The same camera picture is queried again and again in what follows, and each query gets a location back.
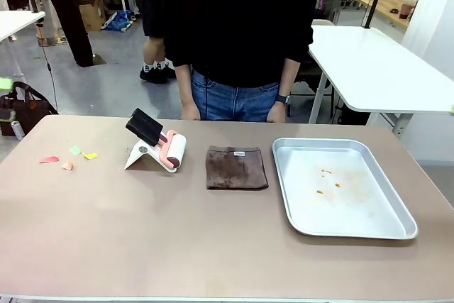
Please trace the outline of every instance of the blue jeans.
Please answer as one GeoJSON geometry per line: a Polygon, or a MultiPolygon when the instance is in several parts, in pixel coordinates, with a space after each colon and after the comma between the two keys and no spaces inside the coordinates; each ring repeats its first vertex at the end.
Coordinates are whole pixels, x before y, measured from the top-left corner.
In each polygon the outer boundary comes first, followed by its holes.
{"type": "Polygon", "coordinates": [[[192,97],[202,120],[266,122],[279,83],[258,88],[234,88],[192,73],[192,97]]]}

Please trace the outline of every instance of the tray rim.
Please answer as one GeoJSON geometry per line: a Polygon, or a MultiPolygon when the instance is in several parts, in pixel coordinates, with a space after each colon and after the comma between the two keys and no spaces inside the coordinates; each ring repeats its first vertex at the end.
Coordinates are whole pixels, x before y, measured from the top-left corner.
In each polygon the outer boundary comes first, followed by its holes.
{"type": "Polygon", "coordinates": [[[375,156],[372,153],[372,151],[364,143],[362,143],[362,142],[360,142],[358,140],[353,140],[353,139],[349,139],[349,138],[295,138],[295,137],[293,137],[293,138],[277,138],[272,143],[272,154],[273,154],[273,158],[275,159],[275,167],[276,167],[276,171],[277,171],[277,177],[279,178],[279,185],[281,187],[282,201],[284,202],[285,213],[287,214],[287,219],[289,220],[289,223],[298,232],[300,232],[300,233],[302,233],[304,235],[307,235],[307,236],[341,237],[341,238],[369,238],[369,239],[396,240],[396,241],[407,241],[407,240],[415,239],[418,236],[419,228],[418,228],[418,224],[414,220],[414,217],[411,215],[411,212],[406,207],[405,203],[403,202],[403,200],[400,197],[400,195],[397,192],[397,190],[394,188],[392,183],[389,181],[388,176],[386,175],[386,173],[384,172],[384,170],[382,169],[382,167],[378,163],[378,161],[375,158],[375,156]],[[412,234],[410,234],[408,236],[405,236],[405,237],[369,236],[369,235],[359,236],[359,235],[345,235],[345,234],[339,234],[339,233],[317,233],[317,232],[314,233],[314,232],[302,231],[300,228],[297,227],[297,225],[293,221],[292,216],[290,215],[290,212],[289,212],[289,207],[288,207],[288,204],[287,204],[287,200],[285,199],[287,196],[284,193],[284,186],[282,184],[282,176],[281,176],[280,168],[279,168],[278,163],[277,163],[277,149],[276,149],[276,144],[279,141],[281,141],[281,140],[311,140],[311,141],[315,140],[315,141],[345,141],[345,142],[349,141],[349,142],[355,142],[355,143],[358,143],[358,144],[362,145],[364,148],[366,148],[369,151],[370,155],[372,156],[372,159],[380,167],[380,170],[383,172],[383,175],[385,176],[386,181],[391,185],[392,190],[396,194],[397,199],[399,200],[399,203],[402,205],[402,207],[404,208],[406,214],[408,214],[409,218],[411,219],[411,222],[415,226],[415,231],[412,234]]]}

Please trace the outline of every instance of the brown cloth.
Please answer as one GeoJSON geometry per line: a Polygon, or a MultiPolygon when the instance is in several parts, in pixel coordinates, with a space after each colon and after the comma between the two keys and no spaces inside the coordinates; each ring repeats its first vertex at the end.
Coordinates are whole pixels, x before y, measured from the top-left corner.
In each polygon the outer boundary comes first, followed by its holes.
{"type": "Polygon", "coordinates": [[[268,188],[260,149],[211,145],[206,154],[206,188],[268,188]]]}

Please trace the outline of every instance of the wall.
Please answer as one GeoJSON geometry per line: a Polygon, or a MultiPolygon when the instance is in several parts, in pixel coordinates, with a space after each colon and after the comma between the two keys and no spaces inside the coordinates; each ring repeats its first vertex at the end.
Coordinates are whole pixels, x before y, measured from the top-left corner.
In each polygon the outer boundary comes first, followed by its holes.
{"type": "MultiPolygon", "coordinates": [[[[419,0],[402,41],[403,46],[452,80],[453,23],[454,0],[419,0]]],[[[422,165],[454,165],[454,117],[415,115],[402,142],[422,165]]]]}

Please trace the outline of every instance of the sticky note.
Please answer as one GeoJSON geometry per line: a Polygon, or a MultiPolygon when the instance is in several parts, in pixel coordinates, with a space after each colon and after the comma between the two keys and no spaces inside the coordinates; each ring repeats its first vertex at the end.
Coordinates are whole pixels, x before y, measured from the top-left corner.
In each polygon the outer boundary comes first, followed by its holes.
{"type": "Polygon", "coordinates": [[[88,160],[91,160],[91,159],[96,159],[98,157],[98,154],[96,153],[92,153],[92,154],[85,154],[83,153],[84,157],[88,160]]]}
{"type": "Polygon", "coordinates": [[[82,153],[80,148],[77,147],[76,145],[72,146],[70,150],[73,155],[79,155],[80,153],[82,153]]]}
{"type": "Polygon", "coordinates": [[[13,80],[9,78],[0,78],[0,90],[10,92],[13,89],[13,80]]]}
{"type": "Polygon", "coordinates": [[[43,158],[40,160],[40,163],[49,163],[49,162],[57,162],[59,161],[60,159],[57,158],[56,156],[50,156],[48,158],[43,158]]]}
{"type": "Polygon", "coordinates": [[[62,165],[62,168],[64,170],[72,170],[73,167],[74,167],[74,164],[72,162],[66,162],[62,165]]]}

